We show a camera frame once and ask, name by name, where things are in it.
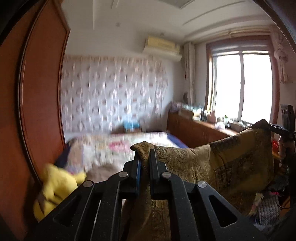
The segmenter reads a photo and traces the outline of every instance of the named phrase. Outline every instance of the ceiling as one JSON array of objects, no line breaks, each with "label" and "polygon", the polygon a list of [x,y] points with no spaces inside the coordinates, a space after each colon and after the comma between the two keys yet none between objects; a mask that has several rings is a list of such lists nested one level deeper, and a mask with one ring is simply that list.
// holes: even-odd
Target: ceiling
[{"label": "ceiling", "polygon": [[129,25],[177,43],[201,41],[211,34],[273,22],[252,0],[64,0],[72,29],[99,31]]}]

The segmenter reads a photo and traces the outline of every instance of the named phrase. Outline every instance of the wardrobe door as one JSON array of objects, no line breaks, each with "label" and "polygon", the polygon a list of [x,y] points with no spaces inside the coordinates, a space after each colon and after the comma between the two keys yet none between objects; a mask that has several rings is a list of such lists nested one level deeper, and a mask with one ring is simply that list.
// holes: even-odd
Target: wardrobe door
[{"label": "wardrobe door", "polygon": [[55,0],[47,0],[27,40],[20,71],[19,110],[28,158],[37,177],[65,146],[60,110],[62,62],[70,29]]},{"label": "wardrobe door", "polygon": [[[34,221],[32,200],[35,197],[34,181],[19,135],[16,76],[23,43],[41,6],[42,2],[38,2],[25,13],[0,46],[0,219],[19,240]],[[0,230],[0,240],[7,240],[2,234]]]}]

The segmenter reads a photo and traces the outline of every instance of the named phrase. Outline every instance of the yellow plush toy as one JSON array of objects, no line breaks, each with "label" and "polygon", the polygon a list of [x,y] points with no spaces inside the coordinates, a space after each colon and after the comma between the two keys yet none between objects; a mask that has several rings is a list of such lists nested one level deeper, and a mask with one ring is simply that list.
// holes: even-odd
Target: yellow plush toy
[{"label": "yellow plush toy", "polygon": [[62,168],[47,164],[40,177],[43,188],[34,202],[34,216],[40,222],[70,193],[72,193],[86,177],[85,172],[72,175]]}]

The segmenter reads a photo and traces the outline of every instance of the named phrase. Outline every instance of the bottle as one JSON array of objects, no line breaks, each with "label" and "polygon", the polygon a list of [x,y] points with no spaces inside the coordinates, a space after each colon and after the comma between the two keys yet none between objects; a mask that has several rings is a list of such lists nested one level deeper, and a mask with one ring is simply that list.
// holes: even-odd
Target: bottle
[{"label": "bottle", "polygon": [[202,108],[202,112],[200,114],[200,120],[201,121],[205,121],[205,118],[204,118],[204,109]]},{"label": "bottle", "polygon": [[227,126],[227,124],[228,124],[228,117],[227,117],[227,116],[224,116],[223,124],[224,124],[225,126]]},{"label": "bottle", "polygon": [[215,124],[216,123],[216,116],[215,116],[216,111],[212,110],[210,113],[210,118],[209,118],[209,122]]}]

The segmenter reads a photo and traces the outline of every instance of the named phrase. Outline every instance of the floral bedspread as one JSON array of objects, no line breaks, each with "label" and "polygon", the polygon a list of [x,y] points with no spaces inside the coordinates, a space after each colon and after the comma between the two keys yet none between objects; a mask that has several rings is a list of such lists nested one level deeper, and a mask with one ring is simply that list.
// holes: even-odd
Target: floral bedspread
[{"label": "floral bedspread", "polygon": [[65,169],[73,174],[83,170],[88,172],[93,165],[114,164],[123,169],[135,155],[130,147],[143,141],[157,146],[178,147],[167,139],[165,132],[84,135],[72,142]]}]

